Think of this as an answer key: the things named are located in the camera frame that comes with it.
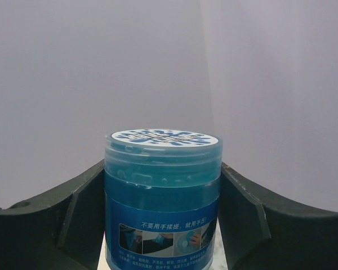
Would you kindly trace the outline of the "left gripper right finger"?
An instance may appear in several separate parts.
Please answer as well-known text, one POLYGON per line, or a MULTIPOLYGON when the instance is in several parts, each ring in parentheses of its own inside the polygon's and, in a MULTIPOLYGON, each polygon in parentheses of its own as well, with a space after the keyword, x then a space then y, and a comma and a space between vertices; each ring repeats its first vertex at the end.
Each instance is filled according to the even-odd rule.
POLYGON ((338 269, 338 212, 283 197, 226 164, 220 230, 229 269, 338 269))

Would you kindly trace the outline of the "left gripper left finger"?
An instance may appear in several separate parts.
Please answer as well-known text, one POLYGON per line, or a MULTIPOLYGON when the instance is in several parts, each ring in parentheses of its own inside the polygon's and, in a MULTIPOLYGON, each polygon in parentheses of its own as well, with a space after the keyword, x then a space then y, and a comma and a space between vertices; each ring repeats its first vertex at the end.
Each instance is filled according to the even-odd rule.
POLYGON ((0 208, 0 269, 97 269, 105 227, 104 162, 0 208))

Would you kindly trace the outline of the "blue round jar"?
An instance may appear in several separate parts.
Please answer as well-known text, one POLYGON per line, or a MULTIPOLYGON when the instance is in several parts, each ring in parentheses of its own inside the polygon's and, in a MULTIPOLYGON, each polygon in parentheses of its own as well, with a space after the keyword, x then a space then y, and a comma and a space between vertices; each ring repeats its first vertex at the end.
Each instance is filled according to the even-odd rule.
POLYGON ((129 129, 105 146, 111 269, 209 269, 223 142, 201 132, 129 129))

